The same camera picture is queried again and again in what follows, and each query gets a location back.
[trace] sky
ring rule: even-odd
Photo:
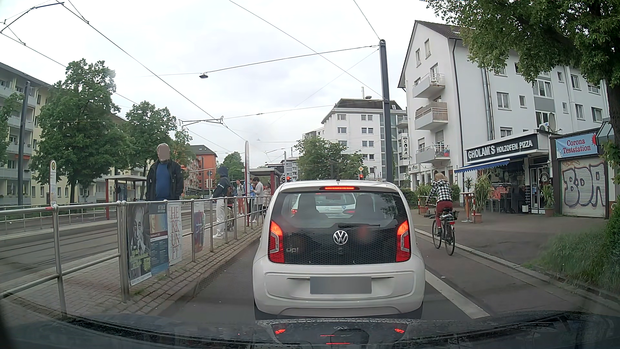
[[[0,20],[8,18],[8,24],[17,18],[11,16],[42,1],[0,0]],[[206,145],[222,161],[231,152],[243,153],[247,140],[250,166],[256,167],[279,162],[284,151],[291,156],[291,147],[301,135],[319,128],[323,117],[340,98],[361,98],[364,85],[366,96],[379,98],[377,48],[324,55],[352,76],[318,55],[216,71],[208,73],[206,79],[198,77],[200,72],[307,55],[312,50],[327,52],[377,45],[379,36],[386,41],[390,99],[404,109],[406,95],[397,85],[414,21],[441,20],[421,0],[356,3],[65,0],[66,8],[54,5],[33,9],[11,24],[12,32],[3,33],[13,38],[16,35],[29,47],[64,65],[82,58],[88,62],[104,60],[116,72],[118,94],[136,103],[149,101],[157,107],[168,107],[180,120],[223,116],[226,126],[209,122],[189,125],[193,138],[190,143]],[[79,12],[187,99],[67,9]],[[0,47],[4,52],[1,62],[13,68],[50,84],[64,78],[64,67],[2,35]],[[169,75],[180,73],[194,74]],[[113,99],[122,109],[121,116],[133,105],[116,94]],[[297,108],[307,109],[275,112]],[[293,156],[297,156],[297,151],[293,151]]]

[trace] rear windshield wiper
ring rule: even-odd
[[[346,223],[339,224],[338,228],[353,228],[353,227],[380,227],[381,224],[366,224],[366,223]]]

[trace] woman on bicycle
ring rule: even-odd
[[[437,223],[437,236],[441,236],[441,220],[439,216],[444,209],[452,211],[452,188],[443,173],[435,173],[435,180],[431,183],[429,197],[437,197],[437,207],[435,208],[435,222]]]

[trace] black jacket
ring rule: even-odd
[[[213,192],[213,197],[225,197],[228,187],[231,186],[231,181],[228,179],[228,167],[220,166],[218,168],[218,173],[220,175],[219,183]]]
[[[146,200],[155,200],[155,182],[157,181],[157,166],[161,162],[155,161],[149,169],[149,173],[146,175]],[[181,165],[176,161],[168,160],[168,172],[170,173],[170,200],[179,200],[181,194],[183,194],[183,172]]]

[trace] blonde hair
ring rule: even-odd
[[[447,181],[448,179],[446,178],[446,176],[443,175],[443,173],[441,172],[437,172],[435,173],[435,181],[441,181],[441,180]]]

